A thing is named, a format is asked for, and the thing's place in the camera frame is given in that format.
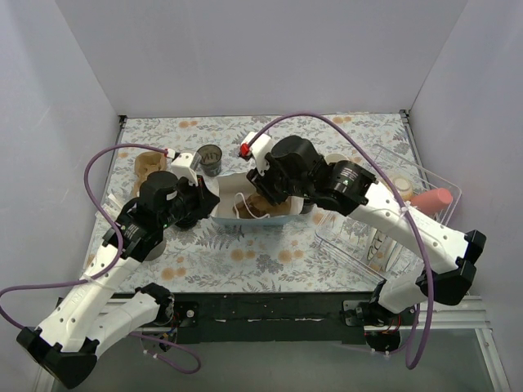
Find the brown cardboard cup carrier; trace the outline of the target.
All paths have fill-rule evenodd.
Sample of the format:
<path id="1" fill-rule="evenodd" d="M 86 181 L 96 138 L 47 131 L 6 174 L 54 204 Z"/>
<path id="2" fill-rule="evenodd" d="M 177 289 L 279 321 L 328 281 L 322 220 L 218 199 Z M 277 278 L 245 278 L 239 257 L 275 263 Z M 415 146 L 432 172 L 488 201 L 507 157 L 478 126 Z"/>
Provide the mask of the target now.
<path id="1" fill-rule="evenodd" d="M 288 215 L 291 203 L 285 202 L 272 205 L 258 193 L 245 197 L 242 193 L 234 196 L 232 211 L 238 219 L 263 219 L 274 216 Z"/>

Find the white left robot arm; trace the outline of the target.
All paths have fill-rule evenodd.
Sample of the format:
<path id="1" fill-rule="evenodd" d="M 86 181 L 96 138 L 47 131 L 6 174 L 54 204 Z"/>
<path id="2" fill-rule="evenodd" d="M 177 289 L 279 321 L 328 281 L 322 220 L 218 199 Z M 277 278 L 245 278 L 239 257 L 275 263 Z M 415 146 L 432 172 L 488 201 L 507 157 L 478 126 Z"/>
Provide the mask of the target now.
<path id="1" fill-rule="evenodd" d="M 81 284 L 37 327 L 24 327 L 17 342 L 64 387 L 73 389 L 109 347 L 136 328 L 171 323 L 174 296 L 157 283 L 137 288 L 131 300 L 105 316 L 100 312 L 123 280 L 163 253 L 165 229 L 191 228 L 219 202 L 202 176 L 191 184 L 168 171 L 150 174 L 106 232 Z"/>

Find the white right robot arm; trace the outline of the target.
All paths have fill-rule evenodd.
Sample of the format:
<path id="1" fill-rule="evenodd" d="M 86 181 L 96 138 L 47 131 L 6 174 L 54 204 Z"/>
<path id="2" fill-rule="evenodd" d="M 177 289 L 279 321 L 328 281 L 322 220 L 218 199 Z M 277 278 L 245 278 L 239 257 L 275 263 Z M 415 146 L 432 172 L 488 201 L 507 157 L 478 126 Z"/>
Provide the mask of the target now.
<path id="1" fill-rule="evenodd" d="M 369 304 L 376 323 L 391 323 L 403 310 L 427 299 L 457 305 L 470 289 L 486 241 L 481 232 L 462 233 L 399 204 L 372 172 L 348 160 L 327 163 L 300 136 L 274 142 L 268 135 L 251 132 L 240 155 L 254 160 L 256 166 L 247 178 L 270 204 L 291 196 L 304 198 L 374 227 L 417 256 L 428 254 L 429 267 L 378 284 Z"/>

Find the black plastic cup lid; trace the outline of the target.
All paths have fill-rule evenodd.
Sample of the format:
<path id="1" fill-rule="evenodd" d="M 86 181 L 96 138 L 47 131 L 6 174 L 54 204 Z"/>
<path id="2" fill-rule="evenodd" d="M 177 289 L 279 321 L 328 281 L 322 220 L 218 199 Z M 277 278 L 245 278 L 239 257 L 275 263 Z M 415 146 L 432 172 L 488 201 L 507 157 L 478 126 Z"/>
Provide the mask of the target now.
<path id="1" fill-rule="evenodd" d="M 312 209 L 314 208 L 315 206 L 315 203 L 312 202 L 310 199 L 304 199 L 303 200 L 303 205 L 302 205 L 302 210 L 300 212 L 301 215 L 305 215 L 305 214 L 308 214 L 312 211 Z"/>

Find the light blue paper bag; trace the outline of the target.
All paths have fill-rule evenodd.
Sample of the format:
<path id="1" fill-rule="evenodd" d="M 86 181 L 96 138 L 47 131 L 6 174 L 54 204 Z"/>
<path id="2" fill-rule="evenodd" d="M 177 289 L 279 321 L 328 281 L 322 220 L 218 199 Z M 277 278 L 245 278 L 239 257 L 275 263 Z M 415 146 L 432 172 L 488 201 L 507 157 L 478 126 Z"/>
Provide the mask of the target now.
<path id="1" fill-rule="evenodd" d="M 299 197 L 287 197 L 282 203 L 271 205 L 247 180 L 245 173 L 208 180 L 208 188 L 217 191 L 220 198 L 211 213 L 212 220 L 219 225 L 285 225 L 297 218 L 303 207 L 303 199 Z"/>

